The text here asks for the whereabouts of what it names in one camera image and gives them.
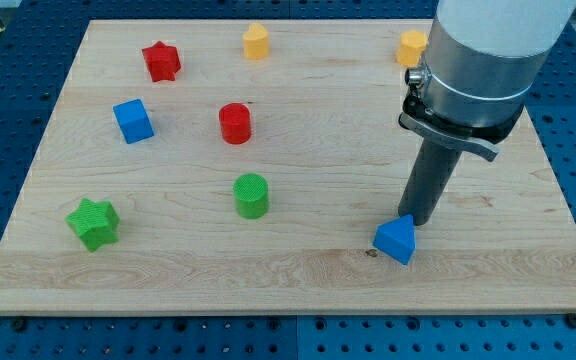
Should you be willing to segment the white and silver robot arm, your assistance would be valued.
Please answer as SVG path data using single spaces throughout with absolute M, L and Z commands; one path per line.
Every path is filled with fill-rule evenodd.
M 576 0 L 441 0 L 399 117 L 419 158 L 493 161 Z

